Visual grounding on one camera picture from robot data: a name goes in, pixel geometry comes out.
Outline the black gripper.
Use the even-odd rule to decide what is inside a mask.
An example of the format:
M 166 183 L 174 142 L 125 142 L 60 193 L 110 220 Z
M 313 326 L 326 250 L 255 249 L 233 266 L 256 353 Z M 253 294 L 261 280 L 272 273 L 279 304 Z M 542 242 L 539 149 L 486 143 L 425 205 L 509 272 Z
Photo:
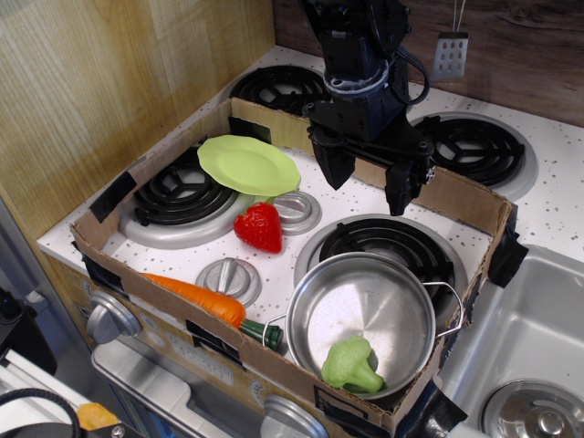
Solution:
M 338 190 L 354 173 L 357 159 L 384 167 L 393 216 L 403 215 L 433 178 L 433 146 L 407 120 L 408 108 L 427 94 L 410 96 L 408 66 L 405 58 L 329 58 L 324 83 L 330 100 L 303 109 L 328 185 Z

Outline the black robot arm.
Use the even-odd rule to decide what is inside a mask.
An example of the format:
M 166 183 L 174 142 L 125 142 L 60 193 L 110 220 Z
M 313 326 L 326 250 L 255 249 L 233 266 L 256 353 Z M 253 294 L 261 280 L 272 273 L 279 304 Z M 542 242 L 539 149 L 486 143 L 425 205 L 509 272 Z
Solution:
M 303 1 L 301 8 L 324 61 L 325 100 L 308 103 L 308 135 L 328 184 L 338 189 L 364 160 L 385 171 L 394 216 L 433 177 L 433 144 L 407 119 L 423 101 L 409 92 L 408 68 L 424 72 L 403 46 L 410 10 L 399 1 Z

